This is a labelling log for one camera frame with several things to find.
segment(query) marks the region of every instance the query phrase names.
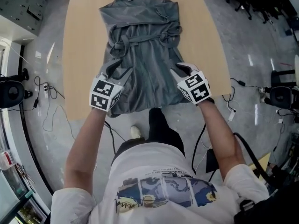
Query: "wire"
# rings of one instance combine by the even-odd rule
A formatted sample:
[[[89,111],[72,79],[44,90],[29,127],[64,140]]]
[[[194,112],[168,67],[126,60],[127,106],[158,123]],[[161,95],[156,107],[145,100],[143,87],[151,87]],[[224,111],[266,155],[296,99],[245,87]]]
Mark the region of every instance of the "wire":
[[[289,113],[289,114],[280,114],[279,111],[281,111],[281,110],[282,110],[282,109],[277,110],[277,114],[278,114],[280,117],[284,117],[284,116],[288,116],[288,115],[297,115],[297,114],[298,114],[298,113],[296,113],[296,112],[294,112],[294,111],[292,111],[292,110],[290,110],[291,113]]]
[[[236,80],[235,78],[231,78],[231,80],[236,81],[239,85],[243,86],[243,87],[256,87],[256,88],[261,88],[259,86],[256,85],[246,85],[245,82],[241,81],[241,80]]]
[[[210,182],[212,180],[212,177],[214,176],[214,174],[216,173],[216,170],[214,170],[214,172],[212,173],[212,175],[210,176],[210,179],[208,182]]]
[[[212,146],[210,146],[210,147],[205,146],[204,143],[202,142],[202,137],[201,137],[201,139],[200,139],[202,146],[205,147],[206,149],[210,149]]]
[[[25,62],[27,62],[29,65],[31,65],[24,57],[22,57],[17,51],[15,51],[15,49],[13,49],[12,47],[11,47],[11,45],[9,44],[9,43],[7,43],[6,41],[4,41],[3,39],[1,39],[0,38],[0,41],[3,41],[4,43],[6,43],[19,57],[21,57]],[[41,84],[41,78],[39,77],[39,76],[36,76],[35,78],[34,78],[34,83],[35,83],[35,85],[37,85],[38,86],[38,93],[37,93],[37,98],[36,98],[36,101],[37,101],[37,103],[38,103],[38,98],[39,98],[39,94],[40,94],[40,89],[41,89],[41,86],[42,85],[44,85],[44,84],[47,84],[47,87],[46,88],[48,88],[49,90],[50,90],[50,96],[51,96],[51,98],[52,99],[56,99],[57,98],[57,96],[58,96],[58,94],[63,98],[63,99],[65,99],[65,97],[64,97],[64,95],[62,95],[57,89],[55,89],[53,86],[51,86],[51,85],[49,85],[49,83],[48,82],[44,82],[44,83],[42,83]],[[53,97],[52,96],[52,93],[51,93],[51,90],[54,90],[55,92],[56,92],[56,96],[55,97]],[[56,111],[57,111],[57,108],[59,107],[60,105],[58,105],[57,107],[56,107],[56,109],[55,109],[55,111],[54,111],[54,113],[53,113],[53,116],[52,116],[52,118],[54,118],[54,115],[55,115],[55,113],[56,113]],[[49,106],[48,106],[48,109],[47,109],[47,115],[46,115],[46,118],[43,120],[43,125],[42,125],[42,128],[43,128],[43,130],[44,131],[47,131],[47,132],[50,132],[49,130],[46,130],[45,128],[44,128],[44,123],[45,123],[45,121],[46,121],[46,119],[48,118],[48,114],[49,114],[49,109],[50,109],[50,101],[49,101]],[[21,112],[23,112],[23,111],[31,111],[31,110],[16,110],[16,111],[21,111]],[[108,127],[109,128],[109,131],[110,131],[110,134],[111,134],[111,137],[112,137],[112,145],[113,145],[113,150],[114,150],[114,154],[116,153],[115,152],[115,146],[114,146],[114,136],[113,136],[113,133],[112,133],[112,131],[114,131],[120,138],[122,138],[124,141],[126,141],[123,137],[121,137],[113,128],[111,128],[111,126],[109,125],[109,123],[108,122],[106,122],[105,121],[105,123],[104,123],[104,125],[106,126],[106,127]]]
[[[20,112],[30,111],[30,110],[16,110],[16,109],[11,109],[11,110],[0,110],[0,112],[7,112],[7,111],[12,111],[12,110],[20,111]]]
[[[195,171],[198,169],[199,165],[200,165],[200,164],[202,163],[202,161],[204,160],[206,154],[207,154],[207,151],[206,151],[205,155],[202,157],[202,159],[199,161],[198,165],[196,166]]]
[[[48,114],[49,114],[50,100],[49,100],[49,107],[48,107],[48,110],[47,110],[47,116],[46,116],[46,118],[43,120],[43,130],[44,130],[44,131],[47,131],[47,132],[52,132],[52,131],[54,130],[54,128],[53,128],[54,116],[55,116],[55,113],[56,113],[58,107],[60,107],[60,108],[62,109],[62,111],[63,111],[63,113],[64,113],[64,115],[65,115],[65,117],[66,117],[67,123],[69,124],[70,131],[71,131],[71,136],[72,136],[73,139],[75,140],[75,137],[74,137],[74,135],[73,135],[73,131],[72,131],[72,129],[71,129],[71,124],[70,124],[70,122],[69,122],[69,120],[68,120],[68,118],[67,118],[67,115],[66,115],[66,112],[64,111],[64,108],[63,108],[61,105],[57,105],[57,107],[56,107],[56,109],[55,109],[55,111],[54,111],[54,113],[53,113],[53,115],[52,115],[52,126],[51,126],[51,129],[50,129],[50,130],[47,130],[47,129],[44,128],[44,123],[45,123],[46,119],[48,118]]]
[[[192,157],[192,162],[191,162],[191,167],[192,167],[192,170],[193,170],[193,172],[196,174],[196,170],[194,169],[194,158],[195,158],[195,153],[196,153],[196,149],[197,149],[197,145],[198,145],[198,143],[199,143],[199,140],[201,139],[201,136],[202,136],[202,134],[204,133],[204,131],[205,131],[205,129],[206,129],[206,124],[204,125],[204,127],[202,128],[202,130],[201,130],[201,133],[200,133],[200,135],[199,135],[199,137],[198,137],[198,139],[197,139],[197,142],[196,142],[196,144],[195,144],[195,148],[194,148],[194,152],[193,152],[193,157]]]
[[[276,164],[276,165],[278,165],[278,164],[277,164],[276,157],[275,157],[275,154],[274,154],[274,153],[273,153],[273,158],[274,158],[275,164]]]
[[[56,96],[57,96],[57,94],[59,94],[62,98],[65,99],[64,95],[62,95],[62,94],[61,94],[58,90],[56,90],[53,86],[48,85],[48,89],[49,89],[49,90],[54,90],[54,91],[56,92]]]
[[[115,144],[114,144],[114,136],[113,136],[113,133],[112,133],[112,128],[111,128],[110,124],[107,121],[104,122],[104,125],[109,128],[111,138],[112,138],[113,152],[114,152],[114,155],[116,155]]]
[[[21,57],[24,61],[26,61],[28,64],[30,64],[24,57],[22,57],[17,51],[15,51],[15,49],[13,49],[11,47],[11,45],[9,45],[6,41],[4,41],[3,39],[0,38],[0,41],[3,41],[4,43],[6,43],[19,57]]]
[[[254,116],[262,115],[262,116],[264,116],[264,118],[265,118],[265,121],[266,121],[267,123],[270,123],[270,122],[272,121],[272,119],[273,119],[273,118],[272,118],[271,120],[268,120],[268,119],[266,119],[266,117],[267,117],[267,116],[266,116],[266,115],[264,115],[264,114],[257,114],[257,115],[256,115],[255,113],[254,113],[254,114],[252,114],[252,113],[246,112],[246,111],[245,111],[245,110],[244,110],[244,109],[241,107],[241,105],[240,105],[240,103],[239,103],[238,101],[236,101],[236,100],[234,100],[234,99],[233,99],[233,100],[231,100],[231,101],[234,101],[234,102],[236,102],[236,103],[239,105],[240,109],[241,109],[241,110],[242,110],[244,113],[246,113],[246,114],[250,114],[250,115],[254,115]]]
[[[277,184],[268,176],[268,174],[265,172],[265,170],[262,168],[261,164],[258,162],[256,156],[254,155],[253,151],[251,150],[249,144],[246,142],[246,140],[239,134],[234,133],[236,137],[239,138],[239,140],[243,143],[245,149],[247,150],[247,153],[249,154],[250,158],[252,159],[254,165],[256,166],[257,170],[259,171],[260,175],[263,177],[263,179],[268,182],[269,185],[278,188]]]
[[[232,101],[232,100],[234,99],[234,97],[235,97],[235,88],[234,88],[233,86],[231,86],[231,87],[233,88],[233,95],[229,94],[229,99],[228,99],[228,100],[226,100],[226,99],[224,98],[224,96],[222,96],[222,98],[224,99],[224,101],[227,102],[227,107],[228,107],[228,110],[229,110],[230,112],[233,110],[233,108],[229,106],[229,102]]]
[[[283,123],[280,127],[280,131],[279,131],[279,138],[278,138],[278,141],[277,141],[277,144],[276,146],[274,147],[273,149],[273,152],[275,152],[275,150],[277,149],[277,146],[279,145],[279,141],[280,141],[280,138],[281,138],[281,135],[285,132],[285,124]]]

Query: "white cable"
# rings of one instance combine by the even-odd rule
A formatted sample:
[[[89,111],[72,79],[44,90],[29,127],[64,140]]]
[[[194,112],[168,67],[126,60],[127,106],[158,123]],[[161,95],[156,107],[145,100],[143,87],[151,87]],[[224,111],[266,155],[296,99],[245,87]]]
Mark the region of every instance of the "white cable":
[[[202,137],[203,137],[203,135],[202,135],[201,138],[200,138],[200,141],[201,141],[202,146],[205,147],[206,149],[210,149],[212,146],[210,146],[210,147],[205,146],[204,143],[203,143],[203,141],[202,141]]]
[[[70,122],[69,122],[69,120],[68,120],[68,118],[67,118],[67,115],[66,115],[66,113],[65,113],[65,111],[64,111],[64,108],[63,108],[61,105],[57,105],[57,107],[56,107],[56,109],[55,109],[55,111],[54,111],[54,113],[53,113],[53,115],[52,115],[52,127],[51,127],[51,129],[49,130],[49,129],[45,129],[45,128],[44,128],[44,123],[45,123],[45,121],[46,121],[47,118],[48,118],[48,113],[49,113],[49,108],[50,108],[50,100],[49,100],[49,107],[48,107],[48,111],[47,111],[47,116],[46,116],[46,118],[43,120],[43,125],[42,125],[43,130],[44,130],[44,131],[47,131],[47,132],[53,132],[53,130],[54,130],[54,128],[53,128],[53,122],[54,122],[54,120],[53,120],[53,119],[54,119],[54,115],[55,115],[55,113],[56,113],[58,107],[60,107],[60,108],[62,109],[62,111],[63,111],[63,113],[64,113],[64,115],[65,115],[65,117],[66,117],[67,123],[69,124],[70,130],[71,130],[71,136],[72,136],[73,139],[75,140],[75,137],[74,137],[74,135],[73,135],[73,131],[72,131],[72,129],[71,129],[71,124],[70,124]]]
[[[24,61],[26,61],[30,65],[30,63],[24,57],[22,57],[18,52],[16,52],[15,49],[11,47],[11,45],[9,45],[6,41],[2,40],[1,38],[0,41],[5,42],[19,57],[21,57]]]
[[[231,101],[235,101],[235,102],[239,105],[240,109],[241,109],[244,113],[256,116],[255,113],[252,114],[252,113],[249,113],[249,112],[246,112],[245,110],[243,110],[243,108],[241,107],[241,105],[240,105],[240,103],[239,103],[238,101],[236,101],[236,100],[234,100],[234,99],[232,99]],[[273,119],[273,116],[272,116],[272,119],[271,119],[270,121],[268,121],[268,120],[266,119],[266,117],[267,117],[266,115],[264,115],[264,114],[258,114],[258,115],[262,115],[262,116],[264,116],[264,119],[265,119],[265,121],[266,121],[267,123],[270,123],[270,121]]]
[[[204,160],[206,154],[207,154],[207,151],[206,151],[205,155],[202,157],[202,159],[200,160],[199,164],[196,166],[195,171],[198,169],[199,165],[200,165],[200,164],[202,163],[202,161]]]

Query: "fabric belt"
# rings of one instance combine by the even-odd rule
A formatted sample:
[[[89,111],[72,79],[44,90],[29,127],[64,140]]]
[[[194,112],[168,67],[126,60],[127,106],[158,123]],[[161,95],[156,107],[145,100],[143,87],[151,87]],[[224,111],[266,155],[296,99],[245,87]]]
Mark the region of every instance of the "fabric belt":
[[[179,44],[179,35],[181,32],[182,27],[177,25],[176,27],[168,29],[167,31],[163,31],[161,34],[157,35],[141,35],[132,37],[122,35],[121,39],[112,46],[110,54],[115,58],[122,58],[127,54],[129,47],[136,46],[139,42],[145,42],[154,39],[159,39],[159,41],[167,48],[174,48]]]

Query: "red object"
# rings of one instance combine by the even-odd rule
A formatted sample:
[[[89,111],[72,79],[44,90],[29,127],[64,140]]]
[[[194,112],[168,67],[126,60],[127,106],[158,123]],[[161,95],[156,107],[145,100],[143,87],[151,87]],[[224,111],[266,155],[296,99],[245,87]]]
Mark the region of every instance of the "red object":
[[[290,65],[290,64],[286,64],[286,63],[280,63],[281,65],[288,65],[288,66],[292,66],[292,65]]]
[[[11,162],[9,154],[7,152],[5,152],[4,155],[6,156],[9,165],[12,165],[13,162]]]

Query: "white t-shirt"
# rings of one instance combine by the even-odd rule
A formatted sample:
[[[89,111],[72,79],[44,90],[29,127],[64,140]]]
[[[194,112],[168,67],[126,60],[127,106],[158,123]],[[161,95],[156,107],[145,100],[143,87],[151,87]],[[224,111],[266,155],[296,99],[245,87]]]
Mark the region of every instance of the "white t-shirt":
[[[217,186],[196,177],[183,154],[161,143],[135,146],[111,167],[103,200],[85,190],[56,191],[52,224],[233,223],[240,202],[269,197],[246,165],[237,165]]]

